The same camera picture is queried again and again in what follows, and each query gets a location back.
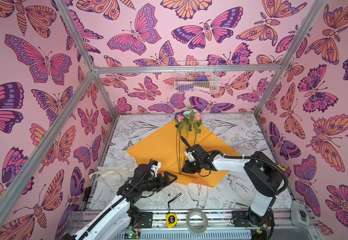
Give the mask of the orange wrapping paper sheet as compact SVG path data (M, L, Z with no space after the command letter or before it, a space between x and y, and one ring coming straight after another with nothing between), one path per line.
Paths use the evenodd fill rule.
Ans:
M150 160L161 163L160 173L169 172L178 177L176 183L188 185L190 183L215 187L229 172L212 171L209 173L202 170L201 174L180 174L179 166L184 166L184 151L186 146L180 140L178 130L175 127L176 122L171 121L159 130L155 131L142 141L134 144L127 152L131 157L136 158L140 164L148 164ZM201 133L195 135L189 133L187 138L190 144L201 145L204 150L219 150L226 155L239 156L240 153L221 140L216 134L204 126L200 127Z

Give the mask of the small pink fake rose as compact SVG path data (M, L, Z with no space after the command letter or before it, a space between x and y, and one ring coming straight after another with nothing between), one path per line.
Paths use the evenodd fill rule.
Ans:
M181 161L181 136L182 136L182 132L179 134L177 131L177 161L178 161L178 170L179 173L182 173L182 161Z

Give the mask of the white fake rose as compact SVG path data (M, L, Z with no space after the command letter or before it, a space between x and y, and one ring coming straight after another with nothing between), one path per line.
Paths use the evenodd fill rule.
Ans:
M186 140L189 137L190 132L193 130L193 122L195 121L195 115L198 113L193 106L188 106L186 110L182 112L184 122L186 123Z

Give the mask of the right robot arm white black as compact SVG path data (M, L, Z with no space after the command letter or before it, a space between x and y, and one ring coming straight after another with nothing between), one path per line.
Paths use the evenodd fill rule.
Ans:
M181 141L187 146L182 172L200 174L203 170L211 172L230 171L246 174L256 189L251 205L243 219L250 226L262 226L267 212L280 193L289 185L285 171L271 161L264 153L256 151L250 156L229 156L219 150L205 151L200 145L191 146L184 137Z

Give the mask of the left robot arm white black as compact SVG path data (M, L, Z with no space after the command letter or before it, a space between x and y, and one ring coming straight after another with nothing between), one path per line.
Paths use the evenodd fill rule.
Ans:
M122 185L110 204L88 225L63 240L113 240L128 227L137 225L139 208L135 206L143 193L158 193L174 183L178 177L167 171L160 173L161 163L150 160L148 164L138 165L124 185Z

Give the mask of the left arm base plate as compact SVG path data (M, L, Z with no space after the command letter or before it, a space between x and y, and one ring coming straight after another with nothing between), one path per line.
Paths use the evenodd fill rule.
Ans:
M130 227L134 229L151 229L153 212L139 212L131 218Z

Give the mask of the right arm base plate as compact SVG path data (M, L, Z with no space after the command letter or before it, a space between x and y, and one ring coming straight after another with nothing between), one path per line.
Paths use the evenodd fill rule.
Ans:
M265 215L260 217L251 210L232 211L231 224L235 227L254 228L263 231L275 225L274 213L267 210Z

